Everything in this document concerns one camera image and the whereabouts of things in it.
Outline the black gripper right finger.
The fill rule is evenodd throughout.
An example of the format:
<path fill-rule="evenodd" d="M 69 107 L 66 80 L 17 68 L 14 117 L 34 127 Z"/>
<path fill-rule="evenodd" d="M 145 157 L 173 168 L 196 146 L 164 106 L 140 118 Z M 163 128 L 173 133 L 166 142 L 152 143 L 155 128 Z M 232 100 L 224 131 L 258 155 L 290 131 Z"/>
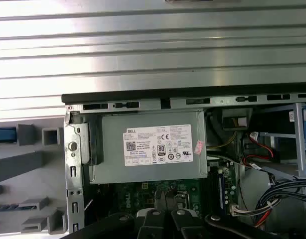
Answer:
<path fill-rule="evenodd" d="M 166 193 L 165 205 L 176 230 L 176 239 L 306 239 L 306 235 L 295 230 L 286 234 L 266 232 L 234 219 L 220 208 L 218 192 L 207 193 L 201 198 L 206 200 L 204 206 L 210 213 L 204 218 L 194 217 L 188 210 L 179 208 L 174 193 Z"/>

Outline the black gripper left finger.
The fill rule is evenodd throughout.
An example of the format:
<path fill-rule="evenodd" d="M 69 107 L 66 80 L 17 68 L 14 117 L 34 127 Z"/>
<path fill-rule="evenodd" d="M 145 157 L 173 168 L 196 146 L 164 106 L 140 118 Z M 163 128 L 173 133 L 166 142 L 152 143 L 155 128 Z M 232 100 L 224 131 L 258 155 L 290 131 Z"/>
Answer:
<path fill-rule="evenodd" d="M 66 236 L 67 239 L 163 239 L 166 225 L 166 194 L 156 191 L 154 208 L 115 213 Z"/>

